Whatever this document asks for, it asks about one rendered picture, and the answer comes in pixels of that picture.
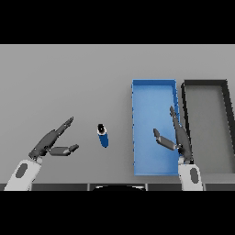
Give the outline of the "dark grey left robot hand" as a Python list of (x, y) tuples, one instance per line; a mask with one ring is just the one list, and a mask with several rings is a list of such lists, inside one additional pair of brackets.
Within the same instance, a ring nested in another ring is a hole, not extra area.
[(54, 143), (62, 135), (62, 133), (71, 126), (73, 117), (66, 120), (58, 129), (53, 129), (47, 133), (39, 143), (33, 148), (28, 156), (36, 161), (39, 157), (49, 153), (51, 156), (69, 156), (72, 152), (79, 148), (78, 144), (70, 147), (54, 147)]

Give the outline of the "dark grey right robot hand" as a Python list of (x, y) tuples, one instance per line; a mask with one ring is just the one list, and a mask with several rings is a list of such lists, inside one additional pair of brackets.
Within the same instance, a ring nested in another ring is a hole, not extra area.
[(190, 139), (184, 127), (179, 123), (177, 115), (172, 106), (170, 107), (170, 116), (173, 119), (176, 142), (166, 139), (157, 129), (154, 129), (153, 135), (156, 138), (156, 142), (171, 151), (178, 150), (178, 152), (183, 156), (184, 163), (193, 164), (194, 157)]

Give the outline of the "dark grey bin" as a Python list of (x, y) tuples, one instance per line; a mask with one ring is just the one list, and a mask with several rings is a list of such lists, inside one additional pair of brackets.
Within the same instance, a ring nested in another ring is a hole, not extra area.
[(201, 173), (235, 173), (235, 118), (227, 80), (184, 80), (185, 127)]

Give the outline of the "blue bin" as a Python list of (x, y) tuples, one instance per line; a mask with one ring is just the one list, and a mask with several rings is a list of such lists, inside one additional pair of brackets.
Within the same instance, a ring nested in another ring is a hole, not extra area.
[(153, 130), (176, 142), (170, 107), (180, 118), (175, 79), (133, 79), (132, 141), (135, 176), (178, 175), (178, 151), (157, 143)]

